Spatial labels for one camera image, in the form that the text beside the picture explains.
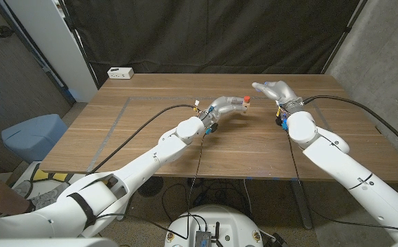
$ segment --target robotic hand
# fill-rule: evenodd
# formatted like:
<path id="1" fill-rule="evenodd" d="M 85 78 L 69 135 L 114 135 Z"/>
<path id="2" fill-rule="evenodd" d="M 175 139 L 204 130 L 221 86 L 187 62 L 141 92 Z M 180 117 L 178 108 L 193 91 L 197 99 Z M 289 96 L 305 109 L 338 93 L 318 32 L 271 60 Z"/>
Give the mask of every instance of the robotic hand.
<path id="1" fill-rule="evenodd" d="M 158 145 L 121 169 L 79 179 L 48 207 L 0 218 L 0 239 L 94 236 L 124 214 L 131 195 L 160 167 L 178 159 L 194 137 L 213 132 L 221 116 L 246 112 L 248 106 L 249 97 L 219 97 L 199 117 L 180 122 Z"/>
<path id="2" fill-rule="evenodd" d="M 301 97 L 282 81 L 255 82 L 253 87 L 276 101 L 290 138 L 303 149 L 304 155 L 348 189 L 381 225 L 398 228 L 398 193 L 347 155 L 349 146 L 342 138 L 316 126 L 310 113 L 303 110 Z M 386 230 L 398 242 L 398 230 Z"/>

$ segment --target black cable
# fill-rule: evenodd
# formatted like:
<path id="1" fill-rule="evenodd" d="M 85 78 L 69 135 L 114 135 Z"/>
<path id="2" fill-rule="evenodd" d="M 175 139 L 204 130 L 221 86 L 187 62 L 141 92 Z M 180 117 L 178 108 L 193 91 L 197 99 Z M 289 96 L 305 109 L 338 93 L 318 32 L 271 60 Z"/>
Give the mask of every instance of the black cable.
<path id="1" fill-rule="evenodd" d="M 161 225 L 159 225 L 159 224 L 157 224 L 157 223 L 155 223 L 155 222 L 152 222 L 152 221 L 150 221 L 150 220 L 147 220 L 147 219 L 145 219 L 145 218 L 143 218 L 143 217 L 139 217 L 139 216 L 135 216 L 135 215 L 127 215 L 127 216 L 129 216 L 129 217 L 134 217 L 134 218 L 139 219 L 139 220 L 143 220 L 143 221 L 145 221 L 145 222 L 147 222 L 147 223 L 151 223 L 152 225 L 154 225 L 154 226 L 156 226 L 156 227 L 158 227 L 158 228 L 160 228 L 160 229 L 163 229 L 164 231 L 167 231 L 167 232 L 169 232 L 169 233 L 173 233 L 173 234 L 175 234 L 175 235 L 178 236 L 178 237 L 182 237 L 183 239 L 188 239 L 188 233 L 187 233 L 187 237 L 184 237 L 184 236 L 182 236 L 182 235 L 179 234 L 179 233 L 176 233 L 176 232 L 174 232 L 174 231 L 172 231 L 172 230 L 169 230 L 169 229 L 165 228 L 164 226 L 161 226 Z"/>
<path id="2" fill-rule="evenodd" d="M 173 108 L 177 108 L 177 107 L 190 107 L 190 108 L 195 108 L 195 106 L 189 105 L 189 104 L 179 104 L 179 105 L 175 105 L 175 106 L 170 106 L 167 107 L 166 109 L 160 111 L 158 114 L 156 114 L 155 116 L 153 116 L 151 119 L 149 119 L 147 122 L 145 122 L 141 127 L 139 127 L 139 129 L 137 131 L 135 131 L 126 141 L 123 142 L 123 144 L 121 144 L 114 152 L 112 152 L 111 154 L 109 154 L 109 156 L 107 156 L 102 162 L 100 162 L 100 164 L 98 164 L 94 169 L 92 169 L 90 172 L 88 172 L 87 175 L 89 174 L 93 174 L 94 172 L 96 172 L 102 165 L 104 165 L 110 158 L 112 158 L 112 156 L 114 156 L 116 153 L 118 153 L 118 151 L 120 151 L 120 149 L 122 149 L 130 140 L 132 140 L 132 138 L 134 138 L 144 127 L 146 127 L 151 121 L 153 121 L 154 119 L 156 119 L 159 115 L 163 114 L 165 111 L 173 109 Z"/>
<path id="3" fill-rule="evenodd" d="M 370 113 L 373 117 L 375 117 L 377 120 L 379 120 L 381 123 L 383 123 L 391 132 L 393 132 L 397 137 L 398 137 L 398 131 L 394 129 L 389 123 L 387 123 L 385 120 L 383 120 L 378 114 L 373 112 L 370 108 L 364 106 L 361 103 L 357 103 L 351 99 L 345 99 L 337 96 L 330 96 L 330 95 L 317 95 L 317 96 L 312 96 L 308 97 L 307 99 L 303 100 L 304 105 L 307 103 L 313 101 L 314 99 L 335 99 L 335 100 L 340 100 L 342 102 L 347 102 L 350 104 L 353 104 L 355 106 L 359 106 L 360 108 L 364 109 L 366 112 Z"/>
<path id="4" fill-rule="evenodd" d="M 207 111 L 207 114 L 205 115 L 205 117 L 208 117 L 208 114 L 210 114 L 209 111 Z M 201 121 L 203 121 L 205 119 L 205 117 L 203 119 L 201 119 Z"/>
<path id="5" fill-rule="evenodd" d="M 169 212 L 168 212 L 167 209 L 165 208 L 164 196 L 165 196 L 165 193 L 167 193 L 167 191 L 168 191 L 169 189 L 171 189 L 171 188 L 173 188 L 173 187 L 175 187 L 175 186 L 182 186 L 182 187 L 184 188 L 185 205 L 188 206 L 188 203 L 187 203 L 187 188 L 185 188 L 184 185 L 182 185 L 182 184 L 180 184 L 180 183 L 177 183 L 177 184 L 174 184 L 174 185 L 168 187 L 168 188 L 164 191 L 163 196 L 161 197 L 161 202 L 162 202 L 162 205 L 163 205 L 164 212 L 165 212 L 166 216 L 167 216 L 167 217 L 169 218 L 169 220 L 170 220 L 170 224 L 173 222 L 173 220 L 172 220 L 172 218 L 170 217 Z M 193 219 L 198 223 L 199 231 L 202 231 L 202 229 L 201 229 L 201 227 L 200 227 L 200 224 L 199 224 L 199 221 L 198 221 L 198 219 L 196 219 L 196 216 L 197 216 L 197 215 L 191 215 L 191 216 L 192 216 Z M 207 229 L 208 229 L 208 226 L 207 226 L 207 223 L 205 222 L 205 231 L 207 231 Z"/>
<path id="6" fill-rule="evenodd" d="M 182 216 L 179 216 L 178 217 L 178 219 L 181 219 L 182 217 L 187 217 L 188 215 L 182 215 Z M 203 221 L 204 221 L 204 223 L 205 223 L 205 231 L 207 231 L 208 230 L 208 224 L 207 224 L 207 221 L 202 217 L 202 216 L 200 216 L 200 215 L 190 215 L 191 217 L 199 217 L 200 219 L 202 219 Z"/>
<path id="7" fill-rule="evenodd" d="M 196 178 L 198 177 L 200 159 L 202 158 L 202 148 L 203 148 L 203 146 L 204 146 L 204 138 L 205 138 L 206 135 L 207 135 L 207 134 L 204 134 L 204 135 L 202 136 L 202 140 L 201 140 L 201 142 L 200 142 L 200 153 L 199 153 L 198 168 L 196 168 L 196 174 L 194 175 L 194 179 L 193 179 L 193 182 L 192 182 L 191 187 L 190 187 L 190 194 L 188 195 L 187 215 L 191 215 L 191 213 L 190 213 L 191 192 L 193 191 L 194 182 L 196 181 Z M 190 225 L 189 219 L 190 219 L 190 217 L 187 217 L 187 238 L 186 238 L 186 239 L 188 239 L 188 235 L 189 235 L 189 225 Z"/>
<path id="8" fill-rule="evenodd" d="M 330 221 L 335 222 L 335 223 L 349 224 L 349 225 L 354 225 L 354 226 L 370 226 L 370 227 L 388 228 L 388 229 L 398 230 L 398 227 L 394 227 L 394 226 L 383 226 L 383 225 L 365 224 L 365 223 L 357 223 L 357 222 L 343 222 L 343 221 L 340 221 L 340 220 L 334 220 L 334 219 L 331 219 L 331 218 L 329 218 L 327 216 L 324 216 L 324 215 L 318 213 L 317 211 L 313 210 L 313 208 L 310 207 L 309 201 L 307 200 L 306 195 L 305 195 L 305 190 L 304 190 L 303 185 L 301 184 L 301 181 L 300 181 L 300 176 L 299 176 L 299 173 L 298 173 L 298 169 L 296 168 L 296 162 L 295 162 L 295 158 L 294 158 L 294 151 L 292 150 L 292 142 L 290 141 L 289 132 L 288 132 L 288 141 L 289 141 L 289 146 L 290 146 L 290 154 L 292 156 L 292 160 L 294 161 L 296 179 L 298 180 L 298 184 L 299 184 L 299 186 L 301 188 L 301 191 L 303 192 L 304 201 L 306 202 L 306 205 L 310 209 L 310 211 L 312 211 L 315 214 L 325 218 L 326 220 L 330 220 Z"/>
<path id="9" fill-rule="evenodd" d="M 232 186 L 232 188 L 212 188 L 213 185 L 230 185 L 230 186 Z M 214 182 L 213 184 L 211 184 L 209 186 L 205 185 L 205 187 L 207 189 L 205 189 L 203 195 L 206 195 L 208 193 L 208 190 L 221 190 L 221 189 L 223 189 L 223 190 L 235 191 L 240 196 L 240 199 L 242 200 L 242 209 L 240 209 L 239 207 L 235 207 L 234 205 L 230 205 L 230 206 L 235 208 L 235 209 L 237 209 L 237 210 L 239 210 L 239 211 L 241 211 L 241 212 L 244 212 L 245 215 L 247 215 L 249 217 L 252 217 L 252 214 L 249 211 L 248 201 L 246 200 L 244 194 L 242 192 L 240 192 L 232 183 L 217 181 L 217 182 Z"/>
<path id="10" fill-rule="evenodd" d="M 101 218 L 107 217 L 107 216 L 123 216 L 123 215 L 124 215 L 123 213 L 107 213 L 107 214 L 105 214 L 105 215 L 97 216 L 97 217 L 95 218 L 95 220 L 98 220 L 98 219 L 101 219 Z M 125 216 L 125 217 L 126 217 L 126 216 L 134 217 L 134 218 L 136 218 L 136 219 L 143 220 L 143 221 L 145 221 L 145 222 L 147 222 L 147 223 L 151 223 L 152 225 L 154 225 L 154 226 L 156 226 L 156 227 L 159 227 L 159 228 L 163 229 L 164 231 L 167 231 L 167 232 L 169 232 L 169 233 L 173 233 L 173 234 L 175 234 L 175 235 L 177 235 L 177 236 L 179 236 L 179 237 L 182 237 L 183 239 L 188 239 L 188 234 L 187 234 L 187 237 L 183 237 L 182 235 L 180 235 L 180 234 L 178 234 L 178 233 L 176 233 L 176 232 L 174 232 L 174 231 L 172 231 L 172 230 L 169 230 L 169 229 L 167 229 L 167 228 L 165 228 L 165 227 L 163 227 L 163 226 L 160 226 L 160 225 L 158 225 L 157 223 L 152 222 L 152 221 L 150 221 L 150 220 L 147 220 L 147 219 L 145 219 L 145 218 L 143 218 L 143 217 L 139 217 L 139 216 L 135 216 L 135 215 L 124 215 L 124 216 Z"/>
<path id="11" fill-rule="evenodd" d="M 172 218 L 170 217 L 170 215 L 169 215 L 167 209 L 165 208 L 164 197 L 165 197 L 165 193 L 167 193 L 167 191 L 168 191 L 169 189 L 171 189 L 171 188 L 173 188 L 173 187 L 175 187 L 175 186 L 181 186 L 181 187 L 184 189 L 185 204 L 188 206 L 188 204 L 187 204 L 187 188 L 185 188 L 184 185 L 182 185 L 182 184 L 180 184 L 180 183 L 177 183 L 177 184 L 174 184 L 174 185 L 168 187 L 168 188 L 164 191 L 164 193 L 163 193 L 163 196 L 162 196 L 162 198 L 161 198 L 161 202 L 162 202 L 162 205 L 163 205 L 164 212 L 165 212 L 166 216 L 169 218 L 170 223 L 172 223 L 173 220 L 172 220 Z"/>

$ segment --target silver robotic hand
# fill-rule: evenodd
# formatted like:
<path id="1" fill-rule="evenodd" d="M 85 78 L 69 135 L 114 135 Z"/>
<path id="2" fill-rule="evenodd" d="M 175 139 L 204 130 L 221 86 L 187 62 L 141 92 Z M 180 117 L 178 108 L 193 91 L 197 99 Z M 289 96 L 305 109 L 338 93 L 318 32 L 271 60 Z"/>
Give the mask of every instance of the silver robotic hand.
<path id="1" fill-rule="evenodd" d="M 284 81 L 253 83 L 253 88 L 263 92 L 268 98 L 275 100 L 278 106 L 282 106 L 289 113 L 302 111 L 302 99 Z"/>
<path id="2" fill-rule="evenodd" d="M 223 115 L 234 111 L 246 112 L 249 107 L 250 98 L 225 97 L 221 96 L 211 103 L 208 108 L 199 114 L 206 130 L 206 133 L 214 132 L 217 128 L 217 122 Z"/>

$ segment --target white power strip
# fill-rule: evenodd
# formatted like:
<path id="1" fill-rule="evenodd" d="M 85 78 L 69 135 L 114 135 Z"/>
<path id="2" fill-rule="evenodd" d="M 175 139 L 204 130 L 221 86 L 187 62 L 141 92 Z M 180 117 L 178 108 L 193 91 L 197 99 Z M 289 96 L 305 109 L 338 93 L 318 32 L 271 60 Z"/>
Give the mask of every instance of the white power strip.
<path id="1" fill-rule="evenodd" d="M 108 71 L 110 79 L 130 79 L 133 76 L 132 68 L 112 67 Z"/>

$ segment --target black strap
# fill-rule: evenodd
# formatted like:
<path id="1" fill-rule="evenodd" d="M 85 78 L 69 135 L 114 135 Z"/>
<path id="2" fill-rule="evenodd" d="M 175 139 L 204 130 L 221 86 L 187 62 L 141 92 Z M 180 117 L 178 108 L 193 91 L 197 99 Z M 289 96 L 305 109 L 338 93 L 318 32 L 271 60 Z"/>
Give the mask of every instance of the black strap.
<path id="1" fill-rule="evenodd" d="M 84 228 L 86 229 L 88 226 L 94 225 L 95 221 L 97 220 L 97 216 L 94 215 L 92 208 L 89 206 L 86 200 L 79 193 L 72 193 L 69 195 L 69 197 L 73 198 L 80 205 L 84 214 L 86 215 L 87 220 Z"/>

